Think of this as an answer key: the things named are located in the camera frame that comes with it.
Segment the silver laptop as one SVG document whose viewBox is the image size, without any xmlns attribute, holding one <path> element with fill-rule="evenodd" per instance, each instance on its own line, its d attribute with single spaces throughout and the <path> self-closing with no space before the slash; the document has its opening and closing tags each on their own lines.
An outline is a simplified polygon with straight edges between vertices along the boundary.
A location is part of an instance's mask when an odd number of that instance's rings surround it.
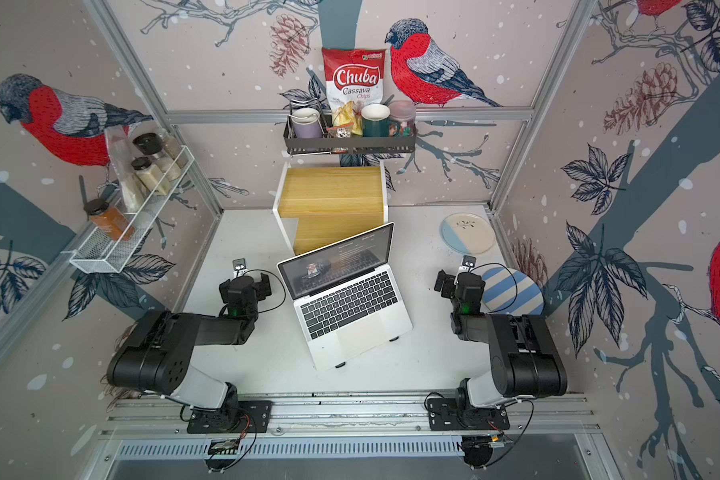
<svg viewBox="0 0 720 480">
<path fill-rule="evenodd" d="M 277 264 L 318 371 L 413 329 L 389 265 L 393 233 L 388 222 Z"/>
</svg>

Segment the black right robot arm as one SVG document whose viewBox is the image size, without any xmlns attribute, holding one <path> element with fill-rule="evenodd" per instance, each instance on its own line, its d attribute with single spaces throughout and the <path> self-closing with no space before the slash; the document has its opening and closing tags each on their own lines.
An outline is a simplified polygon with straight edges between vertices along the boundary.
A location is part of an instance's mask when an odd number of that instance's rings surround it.
<svg viewBox="0 0 720 480">
<path fill-rule="evenodd" d="M 458 339 L 488 346 L 488 371 L 465 378 L 457 408 L 500 409 L 519 399 L 562 396 L 567 374 L 545 320 L 538 315 L 513 316 L 481 310 L 485 282 L 462 271 L 438 272 L 434 290 L 450 301 L 451 330 Z"/>
</svg>

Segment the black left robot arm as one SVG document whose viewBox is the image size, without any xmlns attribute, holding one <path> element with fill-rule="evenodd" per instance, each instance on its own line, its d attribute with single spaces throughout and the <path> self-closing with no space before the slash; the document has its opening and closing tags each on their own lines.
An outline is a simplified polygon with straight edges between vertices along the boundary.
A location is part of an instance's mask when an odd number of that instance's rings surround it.
<svg viewBox="0 0 720 480">
<path fill-rule="evenodd" d="M 259 318 L 259 303 L 272 294 L 274 274 L 237 276 L 219 285 L 223 306 L 213 315 L 150 311 L 110 361 L 106 381 L 155 394 L 194 409 L 221 411 L 237 402 L 237 388 L 191 364 L 198 346 L 245 344 Z"/>
</svg>

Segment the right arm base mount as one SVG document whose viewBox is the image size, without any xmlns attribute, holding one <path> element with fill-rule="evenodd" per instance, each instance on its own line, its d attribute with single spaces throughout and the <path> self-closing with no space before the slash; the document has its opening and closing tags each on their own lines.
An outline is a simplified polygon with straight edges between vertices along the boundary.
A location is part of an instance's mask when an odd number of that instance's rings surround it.
<svg viewBox="0 0 720 480">
<path fill-rule="evenodd" d="M 423 401 L 432 431 L 505 431 L 510 422 L 505 409 L 460 406 L 457 399 L 430 392 Z"/>
</svg>

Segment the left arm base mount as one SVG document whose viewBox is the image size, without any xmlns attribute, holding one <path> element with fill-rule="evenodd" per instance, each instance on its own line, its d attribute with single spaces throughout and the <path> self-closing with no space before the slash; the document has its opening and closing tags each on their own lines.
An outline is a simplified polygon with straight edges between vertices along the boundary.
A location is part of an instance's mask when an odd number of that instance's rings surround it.
<svg viewBox="0 0 720 480">
<path fill-rule="evenodd" d="M 193 409 L 187 433 L 266 433 L 273 406 L 268 400 L 247 400 L 225 404 L 220 410 Z"/>
</svg>

